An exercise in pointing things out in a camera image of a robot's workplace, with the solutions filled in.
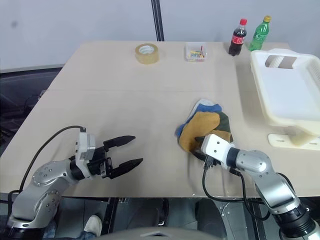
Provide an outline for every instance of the person's shoe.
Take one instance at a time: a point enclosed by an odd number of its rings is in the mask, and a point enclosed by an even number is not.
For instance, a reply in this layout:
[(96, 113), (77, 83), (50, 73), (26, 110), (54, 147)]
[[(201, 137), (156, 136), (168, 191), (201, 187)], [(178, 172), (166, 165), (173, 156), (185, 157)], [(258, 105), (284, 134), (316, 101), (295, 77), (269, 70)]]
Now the person's shoe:
[(86, 232), (93, 233), (96, 237), (100, 237), (102, 230), (102, 221), (97, 215), (89, 217), (83, 229)]

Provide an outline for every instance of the clear plastic box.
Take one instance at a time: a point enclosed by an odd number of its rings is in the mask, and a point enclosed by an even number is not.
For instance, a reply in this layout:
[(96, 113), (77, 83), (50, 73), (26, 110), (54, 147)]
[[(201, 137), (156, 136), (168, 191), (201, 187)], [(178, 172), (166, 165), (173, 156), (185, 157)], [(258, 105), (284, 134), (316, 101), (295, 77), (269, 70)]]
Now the clear plastic box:
[(205, 42), (187, 42), (185, 44), (185, 60), (187, 62), (204, 62), (207, 58)]

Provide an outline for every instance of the green soda bottle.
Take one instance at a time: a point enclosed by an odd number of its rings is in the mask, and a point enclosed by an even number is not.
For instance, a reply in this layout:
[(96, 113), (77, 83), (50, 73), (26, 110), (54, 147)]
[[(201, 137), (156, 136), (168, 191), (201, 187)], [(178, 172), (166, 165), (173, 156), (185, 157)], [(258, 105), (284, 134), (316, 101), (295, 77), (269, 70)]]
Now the green soda bottle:
[(268, 33), (269, 33), (269, 23), (271, 17), (265, 16), (263, 22), (255, 29), (255, 33), (253, 35), (252, 42), (250, 43), (249, 50), (260, 50), (262, 48), (262, 44), (264, 43)]

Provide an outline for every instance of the beige tabletop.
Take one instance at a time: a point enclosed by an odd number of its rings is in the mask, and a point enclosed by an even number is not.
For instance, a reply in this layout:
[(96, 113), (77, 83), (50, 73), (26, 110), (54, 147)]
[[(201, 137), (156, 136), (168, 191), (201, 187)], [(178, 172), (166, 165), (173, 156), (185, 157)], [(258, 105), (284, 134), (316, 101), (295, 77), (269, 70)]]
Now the beige tabletop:
[[(250, 72), (246, 46), (239, 56), (226, 53), (228, 44), (207, 43), (205, 62), (184, 60), (183, 42), (154, 42), (159, 62), (143, 65), (135, 59), (142, 42), (90, 42), (69, 59), (36, 104), (0, 159), (0, 191), (19, 188), (38, 148), (57, 130), (82, 125), (103, 141), (134, 135), (131, 143), (110, 150), (113, 166), (136, 158), (144, 161), (115, 179), (82, 180), (64, 195), (74, 197), (202, 197), (203, 163), (177, 143), (176, 128), (201, 98), (222, 106), (229, 116), (237, 148), (268, 154), (277, 172), (286, 174), (299, 196), (317, 196), (320, 166), (316, 151), (274, 148), (268, 133), (284, 129), (266, 125)], [(265, 49), (288, 48), (266, 43)], [(54, 139), (39, 155), (31, 172), (52, 160), (73, 155), (78, 130)], [(257, 196), (246, 178), (249, 196)], [(207, 175), (212, 195), (240, 197), (240, 179), (220, 166)]]

